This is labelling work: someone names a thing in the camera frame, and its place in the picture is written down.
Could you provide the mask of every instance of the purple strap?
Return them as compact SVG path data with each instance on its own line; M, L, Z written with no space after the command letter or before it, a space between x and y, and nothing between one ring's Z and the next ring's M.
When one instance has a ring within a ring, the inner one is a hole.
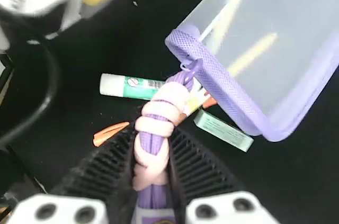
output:
M183 84L189 91L193 87L193 74L191 70L183 70L176 75L168 78L166 82L178 82ZM148 115L148 117L168 121L166 118L159 115ZM140 132L141 147L156 155L163 143L164 138L146 132ZM147 209L162 209L167 208L166 186L151 185L148 188L139 192L138 205L141 208Z

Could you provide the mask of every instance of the purple mesh edge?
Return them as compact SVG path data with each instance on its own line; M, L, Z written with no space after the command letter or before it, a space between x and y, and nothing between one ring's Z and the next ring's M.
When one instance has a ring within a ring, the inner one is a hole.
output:
M225 71L219 61L198 41L198 33L199 30L196 27L183 25L172 31L166 38L165 44L179 61L202 58L202 69L195 75L197 80L218 101L221 108L245 133L253 136L262 134L269 141L283 140L293 132L339 63L337 58L338 54L336 54L336 56L333 55L329 66L331 67L330 73L318 76L319 83L317 87L313 85L313 89L315 90L308 99L307 104L303 103L298 110L294 110L295 118L291 124L289 124L289 128L279 131L236 81Z
M189 81L185 82L185 79L189 75L188 71L181 71L174 76L168 78L166 82L178 82L180 84L183 84L189 91L193 87L193 78ZM166 118L161 117L159 115L148 115L148 117L161 120L161 121L168 121ZM141 141L141 147L151 153L156 155L160 147L163 143L164 138L153 135L146 132L140 132L140 141ZM167 207L167 188L166 185L159 186L159 185L151 185L147 187L146 189L139 191L138 196L138 205L141 208L146 209L163 209Z

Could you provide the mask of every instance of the braided pink cord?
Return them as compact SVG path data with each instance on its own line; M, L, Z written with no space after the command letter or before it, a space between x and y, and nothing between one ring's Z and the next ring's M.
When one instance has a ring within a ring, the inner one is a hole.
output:
M135 177L133 187L139 192L138 205L146 209L167 208L168 137L174 130L186 104L193 78L181 71L167 79L141 111L135 124Z

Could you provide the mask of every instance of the green label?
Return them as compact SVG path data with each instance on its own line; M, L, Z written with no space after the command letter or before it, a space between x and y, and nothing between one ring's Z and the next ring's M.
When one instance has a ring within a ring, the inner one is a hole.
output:
M164 83L138 77L125 77L123 97L150 100Z

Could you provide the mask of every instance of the screw hole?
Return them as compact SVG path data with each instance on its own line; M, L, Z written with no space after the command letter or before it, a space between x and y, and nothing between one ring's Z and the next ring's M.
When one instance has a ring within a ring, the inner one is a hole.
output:
M55 204L45 204L37 210L35 217L39 220L49 219L55 213L56 208Z
M215 210L207 204L202 204L198 206L197 209L195 210L195 214L197 215L198 218L201 219L212 219L215 216L217 216Z
M93 207L83 207L79 209L75 215L77 223L86 224L90 223L95 217L95 210Z
M247 199L236 199L233 202L233 205L235 210L239 212L248 212L254 210L253 204Z

